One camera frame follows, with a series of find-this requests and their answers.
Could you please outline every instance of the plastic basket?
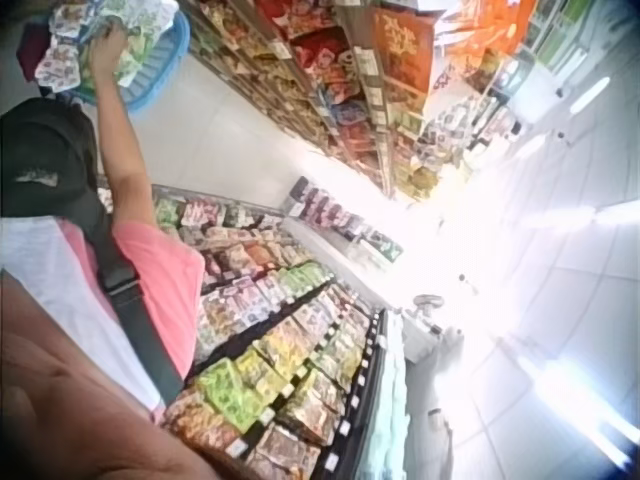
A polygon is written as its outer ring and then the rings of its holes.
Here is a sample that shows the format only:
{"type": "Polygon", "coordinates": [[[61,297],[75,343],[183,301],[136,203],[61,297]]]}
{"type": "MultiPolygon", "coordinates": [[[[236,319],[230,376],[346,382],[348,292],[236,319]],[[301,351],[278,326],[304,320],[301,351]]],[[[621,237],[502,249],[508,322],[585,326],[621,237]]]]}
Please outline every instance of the plastic basket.
{"type": "MultiPolygon", "coordinates": [[[[173,25],[162,34],[131,85],[120,87],[120,95],[129,112],[140,110],[155,100],[187,52],[189,39],[189,22],[178,10],[173,25]]],[[[92,105],[96,104],[92,90],[77,88],[67,93],[92,105]]]]}

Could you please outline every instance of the shelf label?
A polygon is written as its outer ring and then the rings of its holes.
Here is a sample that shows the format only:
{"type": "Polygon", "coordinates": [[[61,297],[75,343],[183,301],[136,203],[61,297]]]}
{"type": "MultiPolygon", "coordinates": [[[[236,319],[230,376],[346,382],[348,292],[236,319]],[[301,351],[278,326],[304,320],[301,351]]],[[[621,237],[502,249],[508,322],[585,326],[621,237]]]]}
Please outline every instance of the shelf label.
{"type": "Polygon", "coordinates": [[[248,446],[249,445],[247,445],[244,440],[242,440],[241,438],[236,438],[236,440],[227,447],[225,453],[231,458],[238,458],[244,453],[248,446]]]}
{"type": "Polygon", "coordinates": [[[382,347],[384,350],[387,349],[387,346],[388,346],[387,337],[385,337],[384,335],[378,335],[378,339],[376,340],[376,343],[380,345],[380,347],[382,347]]]}
{"type": "Polygon", "coordinates": [[[362,75],[368,75],[376,77],[380,74],[378,71],[378,61],[376,60],[376,54],[372,48],[353,47],[353,52],[356,55],[356,61],[360,68],[362,75]]]}
{"type": "Polygon", "coordinates": [[[384,105],[381,88],[366,87],[366,91],[367,91],[367,97],[369,98],[371,105],[375,105],[376,107],[382,107],[384,105]]]}
{"type": "Polygon", "coordinates": [[[372,110],[371,111],[373,123],[376,125],[386,125],[387,124],[387,114],[380,110],[372,110]]]}
{"type": "Polygon", "coordinates": [[[327,457],[327,461],[324,462],[325,470],[329,470],[330,472],[333,472],[338,466],[338,460],[340,460],[339,456],[337,456],[333,452],[330,453],[329,456],[327,457]]]}
{"type": "Polygon", "coordinates": [[[291,52],[280,40],[274,40],[269,44],[269,46],[271,47],[271,50],[276,55],[276,57],[278,57],[280,60],[288,60],[291,58],[291,52]]]}
{"type": "Polygon", "coordinates": [[[275,416],[276,412],[274,412],[272,408],[265,408],[262,415],[260,415],[260,423],[266,427],[271,423],[271,420],[273,420],[273,417],[275,416]]]}
{"type": "Polygon", "coordinates": [[[293,393],[293,390],[295,389],[295,387],[293,385],[291,385],[290,383],[287,383],[285,385],[285,387],[282,389],[282,396],[284,398],[289,398],[291,396],[291,394],[293,393]]]}
{"type": "Polygon", "coordinates": [[[351,424],[346,420],[343,420],[342,425],[340,425],[340,430],[338,430],[340,432],[340,435],[346,437],[347,435],[349,435],[349,430],[351,430],[351,424]]]}

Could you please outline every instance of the black backpack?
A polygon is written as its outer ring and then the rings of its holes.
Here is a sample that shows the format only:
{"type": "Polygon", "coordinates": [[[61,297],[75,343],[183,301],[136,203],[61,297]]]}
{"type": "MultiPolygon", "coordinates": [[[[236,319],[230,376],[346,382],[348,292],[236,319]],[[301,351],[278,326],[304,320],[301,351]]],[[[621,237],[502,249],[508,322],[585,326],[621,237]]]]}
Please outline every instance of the black backpack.
{"type": "Polygon", "coordinates": [[[149,317],[138,274],[111,235],[111,217],[96,191],[91,120],[77,105],[34,98],[0,117],[0,142],[2,216],[53,215],[82,229],[95,252],[98,283],[168,406],[182,378],[149,317]]]}

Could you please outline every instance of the pink shirt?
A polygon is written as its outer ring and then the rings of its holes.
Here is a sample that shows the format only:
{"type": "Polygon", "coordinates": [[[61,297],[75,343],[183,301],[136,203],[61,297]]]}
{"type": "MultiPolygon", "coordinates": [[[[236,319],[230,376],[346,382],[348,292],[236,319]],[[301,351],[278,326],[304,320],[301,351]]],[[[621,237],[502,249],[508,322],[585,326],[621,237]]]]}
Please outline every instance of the pink shirt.
{"type": "MultiPolygon", "coordinates": [[[[75,225],[53,217],[3,218],[0,266],[113,381],[149,410],[162,405],[107,298],[93,251],[75,225]]],[[[195,350],[204,260],[161,230],[122,222],[113,236],[140,276],[144,302],[176,369],[186,376],[195,350]]]]}

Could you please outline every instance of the hand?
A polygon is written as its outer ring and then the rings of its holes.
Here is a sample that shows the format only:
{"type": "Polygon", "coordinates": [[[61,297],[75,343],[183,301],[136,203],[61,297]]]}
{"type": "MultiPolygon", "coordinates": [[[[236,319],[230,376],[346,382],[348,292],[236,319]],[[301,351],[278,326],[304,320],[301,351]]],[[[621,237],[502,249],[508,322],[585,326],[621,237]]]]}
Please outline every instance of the hand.
{"type": "Polygon", "coordinates": [[[127,46],[127,32],[122,24],[110,20],[91,40],[89,66],[94,82],[113,80],[122,51],[127,46]]]}

